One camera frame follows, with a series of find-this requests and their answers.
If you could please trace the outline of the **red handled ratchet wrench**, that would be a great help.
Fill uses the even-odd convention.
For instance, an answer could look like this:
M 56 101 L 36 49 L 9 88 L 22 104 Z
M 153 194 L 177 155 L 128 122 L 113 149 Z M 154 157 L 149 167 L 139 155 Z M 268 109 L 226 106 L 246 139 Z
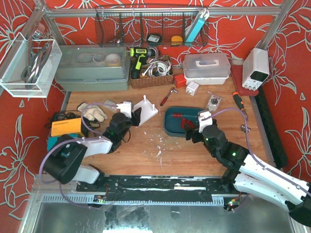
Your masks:
M 172 88 L 172 89 L 168 92 L 168 94 L 165 96 L 165 98 L 161 101 L 160 106 L 163 106 L 163 105 L 166 103 L 166 101 L 168 100 L 169 96 L 170 96 L 172 93 L 177 93 L 177 92 L 178 92 L 177 89 Z

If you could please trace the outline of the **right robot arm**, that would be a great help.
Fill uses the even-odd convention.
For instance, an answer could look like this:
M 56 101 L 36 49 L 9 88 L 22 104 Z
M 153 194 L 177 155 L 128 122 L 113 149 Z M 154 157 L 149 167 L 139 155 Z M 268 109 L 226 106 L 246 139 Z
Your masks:
M 212 157 L 227 168 L 224 188 L 235 189 L 271 202 L 298 223 L 311 225 L 311 184 L 267 164 L 251 152 L 228 141 L 215 124 L 203 129 L 185 125 L 187 140 L 201 142 Z

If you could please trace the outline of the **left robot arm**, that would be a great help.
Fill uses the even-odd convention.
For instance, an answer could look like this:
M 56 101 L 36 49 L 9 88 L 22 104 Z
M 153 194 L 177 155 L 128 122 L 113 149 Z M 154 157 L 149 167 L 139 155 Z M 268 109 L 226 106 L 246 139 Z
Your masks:
M 140 124 L 141 111 L 141 108 L 136 109 L 130 117 L 124 113 L 115 113 L 102 136 L 73 138 L 68 134 L 62 135 L 42 160 L 39 174 L 45 171 L 61 184 L 70 181 L 94 184 L 100 171 L 91 165 L 83 166 L 83 159 L 115 152 L 125 141 L 130 127 Z

